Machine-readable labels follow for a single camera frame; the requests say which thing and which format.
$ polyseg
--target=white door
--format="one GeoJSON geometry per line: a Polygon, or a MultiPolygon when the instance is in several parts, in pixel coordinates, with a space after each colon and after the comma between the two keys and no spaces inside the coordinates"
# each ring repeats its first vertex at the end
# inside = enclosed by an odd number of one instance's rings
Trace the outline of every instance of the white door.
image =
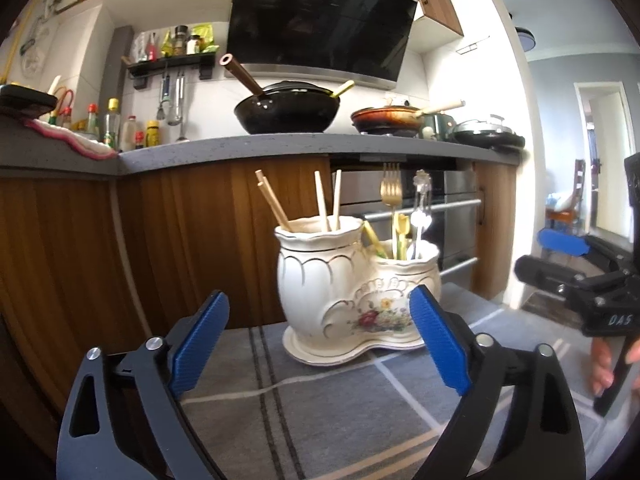
{"type": "Polygon", "coordinates": [[[625,109],[619,91],[591,99],[602,168],[598,178],[596,226],[627,238],[630,207],[623,159],[630,155],[625,109]]]}

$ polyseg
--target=gold fork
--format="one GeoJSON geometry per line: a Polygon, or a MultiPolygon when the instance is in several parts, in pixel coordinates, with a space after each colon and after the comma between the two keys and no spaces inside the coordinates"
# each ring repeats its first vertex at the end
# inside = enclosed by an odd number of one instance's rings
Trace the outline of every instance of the gold fork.
{"type": "Polygon", "coordinates": [[[380,198],[382,203],[391,208],[391,249],[394,259],[398,259],[398,237],[395,226],[396,208],[402,205],[402,185],[400,183],[400,164],[386,164],[383,167],[382,182],[380,182],[380,198]]]}

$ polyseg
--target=white ceramic utensil holder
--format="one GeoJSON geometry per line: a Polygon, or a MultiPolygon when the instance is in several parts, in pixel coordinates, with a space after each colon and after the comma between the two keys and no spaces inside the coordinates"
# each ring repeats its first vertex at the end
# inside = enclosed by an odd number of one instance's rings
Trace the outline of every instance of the white ceramic utensil holder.
{"type": "MultiPolygon", "coordinates": [[[[438,248],[420,244],[419,259],[376,256],[360,240],[362,220],[340,217],[341,229],[319,232],[318,217],[276,227],[280,241],[278,293],[289,326],[287,352],[310,365],[330,366],[367,349],[413,349],[424,343],[409,314],[408,293],[425,284],[439,300],[438,248]]],[[[383,242],[391,254],[390,242],[383,242]]]]}

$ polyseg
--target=oven handle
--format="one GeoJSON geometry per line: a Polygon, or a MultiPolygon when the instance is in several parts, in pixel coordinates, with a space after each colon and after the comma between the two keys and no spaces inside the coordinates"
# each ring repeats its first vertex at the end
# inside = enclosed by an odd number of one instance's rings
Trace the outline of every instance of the oven handle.
{"type": "MultiPolygon", "coordinates": [[[[482,200],[480,200],[479,198],[473,198],[471,200],[459,200],[458,202],[434,204],[431,206],[431,212],[437,213],[439,211],[457,209],[459,207],[478,206],[481,203],[482,203],[482,200]]],[[[396,210],[396,213],[402,213],[404,215],[410,215],[412,212],[414,212],[413,207],[407,207],[405,209],[396,210]]],[[[381,211],[379,213],[364,213],[362,217],[369,222],[380,222],[382,220],[391,220],[391,211],[381,211]]]]}
{"type": "Polygon", "coordinates": [[[453,267],[449,267],[449,269],[441,270],[440,277],[444,278],[447,274],[453,274],[454,272],[458,272],[459,270],[465,269],[465,267],[470,267],[475,265],[478,262],[478,259],[474,256],[473,258],[469,258],[464,262],[460,262],[455,264],[453,267]]]}

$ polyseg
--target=metal screw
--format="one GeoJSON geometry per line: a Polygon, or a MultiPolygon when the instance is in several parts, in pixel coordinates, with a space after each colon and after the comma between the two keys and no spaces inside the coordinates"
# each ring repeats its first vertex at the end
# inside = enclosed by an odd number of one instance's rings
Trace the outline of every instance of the metal screw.
{"type": "Polygon", "coordinates": [[[478,334],[476,336],[476,343],[484,348],[489,348],[494,344],[494,338],[488,334],[478,334]]]}
{"type": "Polygon", "coordinates": [[[162,338],[161,337],[152,337],[151,339],[147,339],[145,343],[145,347],[147,350],[158,350],[162,346],[162,338]]]}
{"type": "Polygon", "coordinates": [[[548,344],[542,343],[542,345],[538,346],[538,352],[544,357],[551,357],[554,354],[554,349],[548,344]]]}
{"type": "Polygon", "coordinates": [[[97,346],[94,346],[86,353],[86,358],[89,359],[89,361],[93,361],[94,359],[100,357],[101,353],[102,351],[97,346]]]}

